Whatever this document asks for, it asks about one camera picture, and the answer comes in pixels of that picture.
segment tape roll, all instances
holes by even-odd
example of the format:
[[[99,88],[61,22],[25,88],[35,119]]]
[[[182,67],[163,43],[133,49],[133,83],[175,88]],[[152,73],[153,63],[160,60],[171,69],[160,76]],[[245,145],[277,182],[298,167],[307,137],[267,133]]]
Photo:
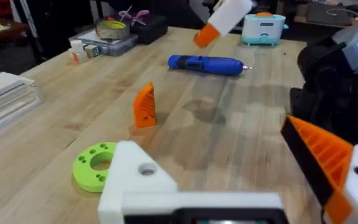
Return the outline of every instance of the tape roll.
[[[96,33],[100,39],[119,40],[129,35],[129,26],[119,21],[101,20],[96,25]]]

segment scissors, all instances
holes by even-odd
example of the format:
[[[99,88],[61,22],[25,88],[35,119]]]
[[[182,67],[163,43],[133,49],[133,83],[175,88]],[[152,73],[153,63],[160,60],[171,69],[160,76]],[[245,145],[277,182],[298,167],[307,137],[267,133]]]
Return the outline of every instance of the scissors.
[[[130,11],[131,8],[132,8],[132,6],[130,6],[129,9],[126,11],[118,12],[118,15],[121,16],[120,21],[122,21],[123,18],[132,19],[131,26],[133,26],[135,24],[135,22],[138,22],[138,23],[142,24],[143,26],[145,26],[146,23],[143,21],[142,17],[149,15],[150,11],[149,10],[140,10],[136,14],[136,16],[131,16],[130,14],[128,14],[128,12]]]

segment pink scissors handle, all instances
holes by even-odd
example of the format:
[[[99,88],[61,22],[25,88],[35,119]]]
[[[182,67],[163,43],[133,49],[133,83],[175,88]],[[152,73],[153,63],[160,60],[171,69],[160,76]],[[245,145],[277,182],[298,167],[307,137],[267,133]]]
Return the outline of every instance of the pink scissors handle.
[[[132,19],[132,16],[127,13],[127,11],[120,11],[118,12],[118,15],[120,17],[126,18],[126,19]]]
[[[149,10],[140,10],[139,12],[137,12],[136,18],[141,18],[141,17],[147,16],[149,14],[150,14]]]

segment clear plastic container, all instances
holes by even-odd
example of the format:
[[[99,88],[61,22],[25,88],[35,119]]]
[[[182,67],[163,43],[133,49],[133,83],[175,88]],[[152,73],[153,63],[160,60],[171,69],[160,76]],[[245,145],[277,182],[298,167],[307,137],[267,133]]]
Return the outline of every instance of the clear plastic container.
[[[99,48],[100,54],[117,57],[136,45],[137,35],[131,34],[121,40],[108,42],[101,40],[93,29],[70,37],[68,40],[81,40],[83,44],[96,45]]]

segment wood grain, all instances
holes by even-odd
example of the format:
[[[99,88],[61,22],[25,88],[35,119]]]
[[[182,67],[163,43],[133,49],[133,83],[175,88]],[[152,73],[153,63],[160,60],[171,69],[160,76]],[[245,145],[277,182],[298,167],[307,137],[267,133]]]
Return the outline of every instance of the wood grain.
[[[0,131],[0,223],[97,223],[99,194],[77,187],[71,165],[86,147],[123,139],[182,190],[277,191],[291,223],[317,223],[318,204],[279,133],[290,87],[303,83],[305,44],[246,47],[228,35],[199,49],[195,34],[169,28],[121,57],[74,65],[63,53],[23,74],[45,103]],[[254,69],[240,78],[169,70],[171,54],[235,57]],[[136,130],[132,102],[148,82],[158,126]]]

